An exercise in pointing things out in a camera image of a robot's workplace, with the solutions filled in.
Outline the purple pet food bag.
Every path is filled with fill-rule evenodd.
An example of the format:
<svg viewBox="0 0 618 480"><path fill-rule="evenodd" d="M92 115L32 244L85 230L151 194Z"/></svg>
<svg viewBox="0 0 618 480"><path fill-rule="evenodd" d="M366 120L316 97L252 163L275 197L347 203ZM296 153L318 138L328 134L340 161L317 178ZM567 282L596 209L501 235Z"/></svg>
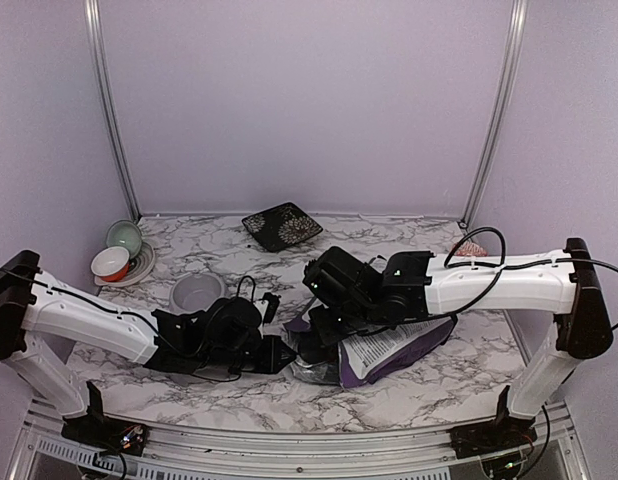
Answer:
<svg viewBox="0 0 618 480"><path fill-rule="evenodd" d="M284 324L297 358L293 376L305 383L356 388L406 369L446 343L455 316L400 326L369 337L352 336L335 346L320 343L309 322L298 316Z"/></svg>

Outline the grey double pet bowl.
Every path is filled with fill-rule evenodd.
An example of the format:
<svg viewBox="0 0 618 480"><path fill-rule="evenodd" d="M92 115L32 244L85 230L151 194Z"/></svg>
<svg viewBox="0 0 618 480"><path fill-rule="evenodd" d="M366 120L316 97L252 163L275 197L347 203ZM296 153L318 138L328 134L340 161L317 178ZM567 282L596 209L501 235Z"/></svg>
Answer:
<svg viewBox="0 0 618 480"><path fill-rule="evenodd" d="M187 274L179 278L170 290L169 311L184 314L207 310L225 294L226 285L218 275L211 272Z"/></svg>

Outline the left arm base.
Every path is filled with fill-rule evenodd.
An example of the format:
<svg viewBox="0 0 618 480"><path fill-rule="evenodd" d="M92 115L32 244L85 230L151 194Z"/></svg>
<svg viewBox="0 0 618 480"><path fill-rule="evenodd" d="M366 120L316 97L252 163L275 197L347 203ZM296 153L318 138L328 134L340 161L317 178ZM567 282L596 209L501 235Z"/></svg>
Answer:
<svg viewBox="0 0 618 480"><path fill-rule="evenodd" d="M65 439L115 453L141 456L147 443L149 428L144 424L116 419L106 420L104 423L72 419L65 422L61 435Z"/></svg>

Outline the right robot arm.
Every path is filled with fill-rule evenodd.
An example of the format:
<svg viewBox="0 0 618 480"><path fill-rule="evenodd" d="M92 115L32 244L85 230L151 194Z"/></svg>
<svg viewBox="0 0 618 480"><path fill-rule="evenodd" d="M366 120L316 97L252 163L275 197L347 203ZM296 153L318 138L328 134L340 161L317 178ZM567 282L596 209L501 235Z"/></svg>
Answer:
<svg viewBox="0 0 618 480"><path fill-rule="evenodd" d="M310 331L320 346L337 349L345 387L412 365L442 345L465 312L551 313L554 324L544 343L500 395L496 417L485 425L485 440L504 448L580 363L612 345L599 265L579 238L527 256L399 252L382 271L332 247L307 264L303 283L319 302L309 311Z"/></svg>

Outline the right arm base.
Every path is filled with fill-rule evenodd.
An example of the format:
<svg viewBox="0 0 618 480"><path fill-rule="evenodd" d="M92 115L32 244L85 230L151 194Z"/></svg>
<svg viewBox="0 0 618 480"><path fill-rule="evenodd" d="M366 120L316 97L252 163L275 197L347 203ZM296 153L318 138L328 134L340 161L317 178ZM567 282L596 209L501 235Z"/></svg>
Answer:
<svg viewBox="0 0 618 480"><path fill-rule="evenodd" d="M538 438L534 428L523 431L497 429L490 422L454 427L449 434L458 459L531 446Z"/></svg>

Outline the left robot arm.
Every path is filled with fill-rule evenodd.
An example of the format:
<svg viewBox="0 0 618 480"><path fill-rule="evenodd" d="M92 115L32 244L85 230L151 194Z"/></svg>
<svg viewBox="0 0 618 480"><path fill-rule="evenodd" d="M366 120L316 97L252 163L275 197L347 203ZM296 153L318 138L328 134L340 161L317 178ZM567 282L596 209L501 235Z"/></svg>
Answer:
<svg viewBox="0 0 618 480"><path fill-rule="evenodd" d="M0 362L95 445L114 438L115 423L103 412L99 390L58 358L46 335L112 352L152 371L204 380L219 370L230 381L243 374L276 375L296 358L280 336L263 332L276 309L275 295L265 295L264 307L234 295L192 314L132 309L58 281L40 269L39 259L23 250L0 267Z"/></svg>

